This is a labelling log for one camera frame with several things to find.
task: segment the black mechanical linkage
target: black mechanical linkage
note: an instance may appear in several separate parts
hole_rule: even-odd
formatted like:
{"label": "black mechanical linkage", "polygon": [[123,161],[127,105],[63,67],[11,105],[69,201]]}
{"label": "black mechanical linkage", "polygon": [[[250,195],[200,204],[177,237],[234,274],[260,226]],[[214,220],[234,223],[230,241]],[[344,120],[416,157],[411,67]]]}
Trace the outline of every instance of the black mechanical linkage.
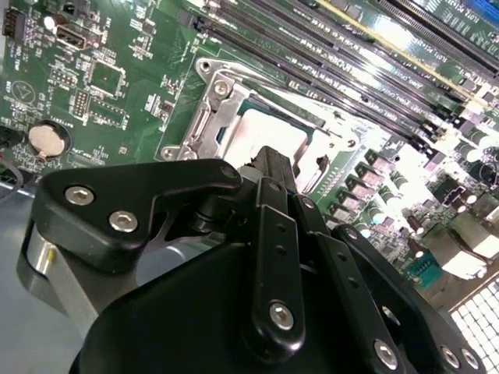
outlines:
{"label": "black mechanical linkage", "polygon": [[[264,147],[245,168],[177,161],[44,178],[18,272],[80,322],[72,374],[485,373],[355,228],[329,232],[289,159]],[[210,234],[215,247],[133,286],[146,245]]]}

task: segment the cable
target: cable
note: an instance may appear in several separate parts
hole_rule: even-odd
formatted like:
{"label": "cable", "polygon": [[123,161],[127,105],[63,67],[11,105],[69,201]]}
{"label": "cable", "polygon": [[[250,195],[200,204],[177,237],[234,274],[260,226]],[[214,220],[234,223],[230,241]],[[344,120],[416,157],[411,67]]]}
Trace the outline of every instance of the cable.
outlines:
{"label": "cable", "polygon": [[0,204],[3,204],[7,200],[10,200],[12,197],[14,197],[14,195],[17,194],[17,192],[21,189],[21,187],[24,184],[24,177],[21,174],[20,170],[16,168],[16,166],[14,166],[14,164],[4,160],[2,157],[0,157],[0,165],[6,167],[16,177],[16,184],[12,187],[12,189],[9,192],[7,192],[7,195],[0,197]]}

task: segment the ram slot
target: ram slot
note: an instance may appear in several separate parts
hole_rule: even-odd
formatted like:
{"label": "ram slot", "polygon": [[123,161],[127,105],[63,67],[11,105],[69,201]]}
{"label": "ram slot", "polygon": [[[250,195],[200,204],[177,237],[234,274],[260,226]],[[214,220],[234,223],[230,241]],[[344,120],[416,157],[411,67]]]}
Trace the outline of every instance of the ram slot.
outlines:
{"label": "ram slot", "polygon": [[[305,94],[316,101],[342,109],[353,116],[372,121],[390,134],[397,136],[406,142],[412,143],[414,140],[416,140],[416,142],[420,141],[418,136],[411,133],[408,129],[401,128],[397,122],[393,122],[389,118],[380,115],[375,110],[355,102],[340,90],[336,90],[334,87],[328,86],[300,69],[297,69],[293,64],[287,62],[283,58],[269,55],[267,50],[254,43],[248,42],[243,37],[233,33],[233,30],[228,32],[222,25],[212,22],[210,19],[203,16],[199,17],[198,22],[196,23],[196,29],[201,33],[206,34],[208,37],[219,40],[228,47],[245,51],[250,54],[252,59],[258,61],[263,66],[284,72],[288,75],[288,86],[293,90]],[[331,91],[334,91],[337,96],[331,94]]]}
{"label": "ram slot", "polygon": [[423,26],[431,29],[434,33],[443,37],[449,43],[453,44],[458,49],[465,49],[465,53],[471,55],[480,64],[488,66],[488,69],[495,71],[497,75],[497,69],[499,68],[499,61],[494,57],[486,53],[479,46],[472,43],[460,33],[453,30],[451,27],[441,22],[436,17],[429,14],[423,8],[419,7],[416,3],[408,0],[388,0],[392,5],[396,6],[402,11],[410,14],[416,21],[421,23]]}
{"label": "ram slot", "polygon": [[294,58],[300,58],[303,65],[313,66],[318,71],[317,75],[322,76],[323,80],[335,80],[343,86],[351,87],[360,94],[361,100],[367,104],[375,103],[375,105],[386,112],[388,116],[400,118],[406,125],[414,130],[417,130],[420,127],[420,123],[423,120],[417,118],[415,116],[416,113],[411,112],[408,108],[404,107],[396,100],[393,100],[391,97],[387,97],[378,91],[364,86],[358,79],[345,74],[345,72],[336,65],[331,64],[326,58],[313,55],[312,52],[302,45],[290,41],[287,37],[282,37],[274,30],[268,29],[266,25],[259,24],[255,19],[250,19],[247,14],[238,11],[237,8],[227,6],[222,7],[221,10],[224,13],[223,18],[225,18],[226,21],[247,26],[261,35],[261,39],[267,38],[269,41],[280,44],[282,46],[281,49],[283,51],[287,50],[288,55],[293,56]]}
{"label": "ram slot", "polygon": [[300,18],[295,13],[289,12],[287,9],[282,8],[280,5],[276,4],[275,2],[268,2],[268,5],[272,6],[272,8],[278,12],[282,12],[283,14],[288,14],[289,16],[293,15],[294,17],[296,17],[298,22],[302,22],[303,26],[310,28],[309,30],[315,30],[315,32],[322,32],[323,34],[331,35],[331,32],[326,33],[326,31],[321,30],[321,28],[317,24],[326,26],[332,32],[336,33],[337,35],[340,35],[345,40],[350,41],[351,43],[357,45],[360,48],[363,48],[364,50],[371,51],[378,57],[385,60],[390,65],[394,66],[400,73],[407,76],[414,82],[419,83],[421,86],[426,86],[430,88],[434,93],[440,95],[441,97],[445,97],[449,100],[452,100],[456,104],[463,103],[464,97],[460,93],[451,92],[445,89],[444,87],[437,85],[432,78],[421,76],[413,69],[400,62],[395,56],[391,55],[389,51],[385,51],[381,46],[365,41],[364,39],[361,38],[361,36],[353,33],[351,30],[345,29],[342,25],[339,25],[331,18],[322,16],[320,13],[314,12],[311,8],[301,3],[299,0],[286,0],[286,2],[296,10],[300,11],[307,18],[309,18],[308,19],[309,22],[304,23],[303,22],[304,18]]}
{"label": "ram slot", "polygon": [[417,107],[417,113],[426,112],[427,114],[431,114],[436,110],[437,106],[430,102],[421,91],[417,90],[413,86],[408,86],[407,84],[397,81],[395,79],[395,76],[393,76],[389,72],[384,72],[380,69],[369,69],[369,62],[364,61],[359,54],[353,54],[349,53],[349,51],[339,49],[339,46],[334,45],[335,41],[333,41],[332,38],[327,38],[322,34],[316,33],[314,34],[317,36],[317,38],[313,37],[311,35],[313,31],[309,33],[304,32],[303,29],[305,29],[305,27],[302,27],[300,23],[297,23],[294,18],[290,18],[285,14],[273,11],[272,5],[268,5],[267,3],[264,3],[260,0],[251,0],[249,3],[250,4],[248,4],[248,6],[250,6],[252,9],[255,9],[262,15],[269,18],[272,18],[272,16],[274,18],[277,17],[279,25],[282,28],[301,38],[303,42],[309,41],[311,44],[319,47],[322,51],[325,51],[329,55],[338,56],[343,62],[346,62],[355,69],[358,69],[368,75],[374,76],[377,79],[378,83],[382,83],[383,86],[387,87],[393,94],[396,94],[406,103],[412,103],[413,107]]}
{"label": "ram slot", "polygon": [[460,65],[462,65],[464,69],[474,72],[478,76],[482,76],[483,78],[491,82],[493,82],[497,78],[497,73],[499,71],[494,66],[488,64],[485,61],[480,61],[467,55],[461,49],[455,47],[443,37],[434,33],[432,30],[428,29],[423,24],[419,23],[411,16],[404,13],[402,10],[398,9],[386,0],[376,0],[373,3],[374,6],[379,8],[382,12],[399,21],[403,27],[407,28],[415,35],[418,35],[419,37],[422,37],[425,40],[429,41],[434,47],[441,51],[444,51],[446,54],[451,56]]}

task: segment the black plastic part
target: black plastic part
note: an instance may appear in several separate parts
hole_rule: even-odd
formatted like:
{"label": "black plastic part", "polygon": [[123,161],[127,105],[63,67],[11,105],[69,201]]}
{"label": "black plastic part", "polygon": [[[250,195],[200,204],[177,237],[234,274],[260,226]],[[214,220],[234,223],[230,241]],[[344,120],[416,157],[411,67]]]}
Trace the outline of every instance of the black plastic part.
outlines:
{"label": "black plastic part", "polygon": [[[386,261],[360,233],[352,238],[355,228],[341,225],[331,235],[344,242],[379,306],[390,309],[401,324],[402,343],[407,358],[421,373],[459,372],[485,373],[483,366],[475,370],[466,363],[462,348],[477,358],[465,338],[445,323],[438,312]],[[441,347],[449,348],[461,362],[458,371],[445,360]]]}
{"label": "black plastic part", "polygon": [[21,143],[23,139],[24,134],[21,131],[16,131],[4,126],[0,126],[0,149],[4,147],[12,148],[13,146]]}
{"label": "black plastic part", "polygon": [[310,201],[298,195],[292,198],[300,223],[299,242],[306,252],[311,252],[312,261],[326,278],[329,297],[337,295],[338,306],[345,312],[342,322],[352,331],[355,344],[350,355],[357,357],[357,365],[362,368],[359,372],[387,370],[373,347],[376,340],[382,340],[397,356],[398,367],[390,372],[405,373],[408,365],[402,361],[349,248],[329,235],[319,209],[315,204],[312,208],[307,206],[307,200]]}
{"label": "black plastic part", "polygon": [[289,159],[273,148],[262,147],[250,166],[281,183],[290,193],[296,193],[295,177]]}
{"label": "black plastic part", "polygon": [[[131,269],[138,261],[156,213],[173,219],[200,198],[230,196],[241,184],[239,173],[220,160],[65,170],[41,180],[32,215],[46,240],[99,270],[114,273]],[[76,185],[92,191],[95,201],[86,206],[71,204],[65,191]],[[139,224],[134,232],[118,232],[109,224],[111,214],[121,210],[136,216]]]}
{"label": "black plastic part", "polygon": [[[251,303],[243,337],[262,361],[276,363],[291,358],[305,340],[298,236],[296,222],[288,216],[284,187],[264,177],[257,188],[249,262],[253,264]],[[290,330],[280,329],[271,320],[269,311],[275,302],[291,311]]]}
{"label": "black plastic part", "polygon": [[242,244],[212,249],[111,304],[91,327],[74,372],[350,372],[351,332],[331,318],[336,301],[324,297],[327,288],[309,273],[302,274],[302,349],[279,365],[265,365],[247,349],[240,325],[249,311],[241,292],[248,287],[249,254]]}

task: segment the metal cylinder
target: metal cylinder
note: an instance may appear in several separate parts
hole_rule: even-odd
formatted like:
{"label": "metal cylinder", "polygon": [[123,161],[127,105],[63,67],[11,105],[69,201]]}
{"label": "metal cylinder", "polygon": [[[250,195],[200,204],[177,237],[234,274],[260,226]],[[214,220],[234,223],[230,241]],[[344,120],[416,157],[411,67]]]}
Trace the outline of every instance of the metal cylinder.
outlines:
{"label": "metal cylinder", "polygon": [[382,224],[387,219],[386,213],[374,203],[367,209],[367,213],[373,224]]}
{"label": "metal cylinder", "polygon": [[489,136],[485,132],[478,129],[471,131],[469,139],[481,149],[490,148],[495,145],[492,136]]}
{"label": "metal cylinder", "polygon": [[371,236],[371,230],[365,222],[358,222],[355,227],[364,238],[368,239]]}
{"label": "metal cylinder", "polygon": [[424,248],[417,243],[416,240],[413,238],[409,238],[407,241],[407,246],[409,247],[409,250],[411,253],[416,257],[417,259],[423,257],[424,255]]}
{"label": "metal cylinder", "polygon": [[414,230],[417,235],[421,235],[424,232],[424,227],[421,225],[419,220],[414,216],[407,217],[407,223]]}
{"label": "metal cylinder", "polygon": [[475,162],[482,157],[482,151],[467,142],[460,142],[456,150],[468,162]]}
{"label": "metal cylinder", "polygon": [[395,186],[397,187],[398,191],[402,194],[406,194],[410,190],[410,183],[405,177],[399,173],[393,175],[391,178],[391,181],[394,182]]}
{"label": "metal cylinder", "polygon": [[393,194],[388,188],[380,191],[381,199],[387,204],[388,208],[396,209],[400,205],[400,199]]}
{"label": "metal cylinder", "polygon": [[478,200],[478,197],[476,195],[466,189],[462,194],[461,194],[461,199],[464,201],[466,204],[474,204]]}
{"label": "metal cylinder", "polygon": [[466,205],[461,199],[455,200],[451,206],[458,212],[462,213],[466,210]]}

